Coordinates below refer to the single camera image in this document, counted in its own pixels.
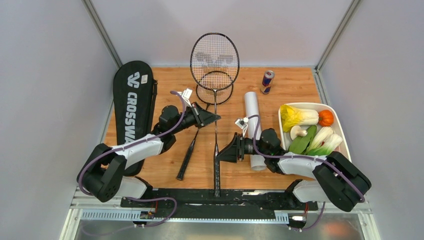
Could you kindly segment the white shuttlecock tube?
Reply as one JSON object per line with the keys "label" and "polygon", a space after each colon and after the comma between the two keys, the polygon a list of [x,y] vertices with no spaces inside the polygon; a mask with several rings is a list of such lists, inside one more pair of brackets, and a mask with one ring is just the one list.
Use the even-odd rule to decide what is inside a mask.
{"label": "white shuttlecock tube", "polygon": [[[247,92],[244,95],[244,105],[245,105],[245,112],[246,116],[250,117],[252,115],[259,115],[259,105],[258,105],[258,98],[257,94],[253,91]],[[248,122],[248,137],[252,138],[255,133],[255,129],[258,125],[258,130],[256,133],[256,141],[258,142],[260,139],[260,135],[262,132],[261,124],[258,124],[258,118],[253,117]],[[262,171],[267,168],[265,164],[265,158],[261,155],[254,154],[250,155],[250,168],[252,171]]]}

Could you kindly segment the black badminton racket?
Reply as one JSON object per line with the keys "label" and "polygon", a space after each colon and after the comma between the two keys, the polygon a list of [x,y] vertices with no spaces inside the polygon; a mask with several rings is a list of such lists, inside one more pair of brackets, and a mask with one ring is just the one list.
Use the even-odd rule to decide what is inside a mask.
{"label": "black badminton racket", "polygon": [[189,67],[195,82],[213,92],[214,114],[217,114],[218,91],[228,89],[239,73],[237,48],[223,33],[205,33],[191,50]]}
{"label": "black badminton racket", "polygon": [[[208,110],[209,106],[214,106],[215,104],[220,105],[227,102],[233,93],[233,85],[231,84],[226,89],[217,90],[216,92],[214,92],[213,90],[206,89],[205,87],[198,84],[196,86],[195,93],[201,102],[206,103],[206,108],[204,110]],[[197,128],[196,134],[186,151],[180,170],[178,172],[178,175],[176,176],[176,179],[179,181],[182,181],[184,179],[186,169],[188,167],[189,161],[195,148],[195,143],[199,130],[200,128]]]}

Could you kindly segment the black badminton racket front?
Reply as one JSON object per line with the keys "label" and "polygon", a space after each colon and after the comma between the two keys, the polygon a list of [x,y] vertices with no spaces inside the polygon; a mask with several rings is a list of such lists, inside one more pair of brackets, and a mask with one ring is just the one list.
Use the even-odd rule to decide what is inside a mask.
{"label": "black badminton racket front", "polygon": [[217,114],[218,91],[228,89],[239,73],[237,48],[223,33],[205,33],[191,50],[189,67],[195,82],[213,92],[214,114]]}

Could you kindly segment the black Crossway racket bag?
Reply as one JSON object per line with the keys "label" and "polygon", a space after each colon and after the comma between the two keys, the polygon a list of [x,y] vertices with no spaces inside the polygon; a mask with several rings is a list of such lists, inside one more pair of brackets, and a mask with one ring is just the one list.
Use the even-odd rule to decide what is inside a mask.
{"label": "black Crossway racket bag", "polygon": [[151,132],[157,96],[152,68],[134,60],[122,65],[112,83],[116,143],[131,143]]}

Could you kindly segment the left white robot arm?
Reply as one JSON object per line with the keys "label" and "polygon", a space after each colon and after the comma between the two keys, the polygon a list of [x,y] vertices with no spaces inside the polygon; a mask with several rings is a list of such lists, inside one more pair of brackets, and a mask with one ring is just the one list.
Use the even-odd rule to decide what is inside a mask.
{"label": "left white robot arm", "polygon": [[98,144],[77,176],[79,188],[102,203],[114,197],[125,197],[133,198],[140,207],[147,207],[153,201],[151,185],[140,178],[125,176],[125,170],[168,151],[176,142],[176,133],[192,126],[203,128],[220,119],[220,115],[202,108],[197,102],[183,112],[168,105],[162,109],[153,131],[146,136],[113,147]]}

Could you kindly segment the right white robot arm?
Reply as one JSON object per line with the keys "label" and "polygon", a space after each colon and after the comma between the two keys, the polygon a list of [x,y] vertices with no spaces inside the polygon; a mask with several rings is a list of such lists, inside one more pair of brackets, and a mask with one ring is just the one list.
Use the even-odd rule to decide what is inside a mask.
{"label": "right white robot arm", "polygon": [[323,156],[296,154],[281,146],[273,128],[261,132],[258,139],[235,133],[231,142],[219,151],[217,162],[236,163],[246,155],[264,157],[266,167],[280,175],[298,175],[286,189],[286,205],[298,209],[307,202],[331,202],[344,212],[350,212],[372,187],[371,181],[342,153],[332,151]]}

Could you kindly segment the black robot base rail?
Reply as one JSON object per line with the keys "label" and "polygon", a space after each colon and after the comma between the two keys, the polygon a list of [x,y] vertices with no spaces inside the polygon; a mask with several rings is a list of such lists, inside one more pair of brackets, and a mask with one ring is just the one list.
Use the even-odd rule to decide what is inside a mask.
{"label": "black robot base rail", "polygon": [[286,190],[222,189],[215,196],[213,189],[148,187],[141,201],[123,197],[123,208],[155,207],[157,220],[205,222],[280,222],[299,228],[304,221],[295,222],[288,215],[295,211],[302,217],[318,210],[318,204],[302,203]]}

